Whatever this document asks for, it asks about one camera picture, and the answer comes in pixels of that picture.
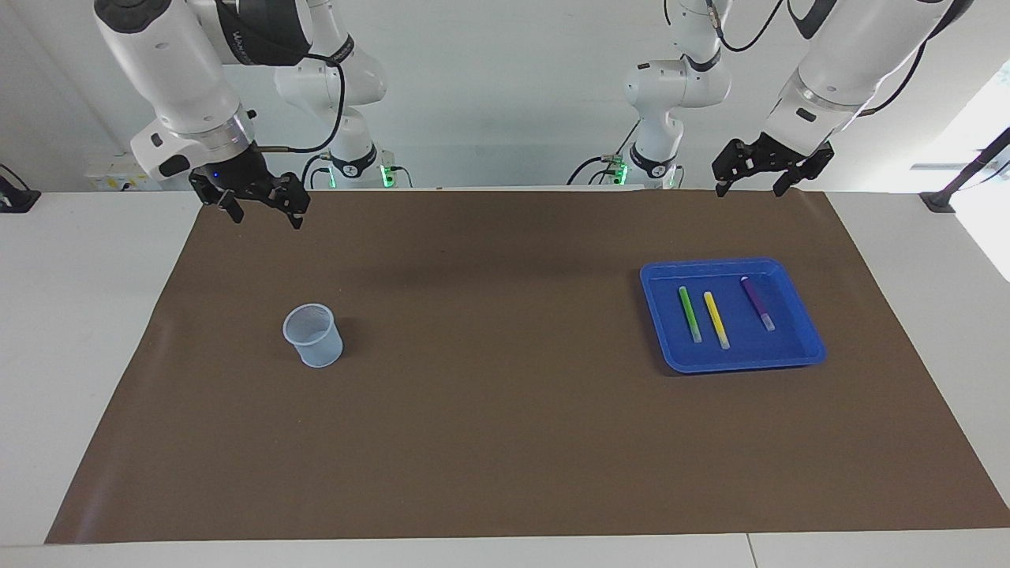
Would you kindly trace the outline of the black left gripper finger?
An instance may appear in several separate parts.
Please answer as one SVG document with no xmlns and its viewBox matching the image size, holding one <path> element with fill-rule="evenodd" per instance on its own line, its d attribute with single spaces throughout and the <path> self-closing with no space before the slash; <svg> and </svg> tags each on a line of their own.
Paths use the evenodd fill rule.
<svg viewBox="0 0 1010 568">
<path fill-rule="evenodd" d="M 835 154 L 832 144 L 819 144 L 809 157 L 787 150 L 784 155 L 785 170 L 773 183 L 773 194 L 782 197 L 790 187 L 801 181 L 816 179 Z"/>
<path fill-rule="evenodd" d="M 737 181 L 750 176 L 750 145 L 729 140 L 712 162 L 718 197 L 725 197 Z"/>
</svg>

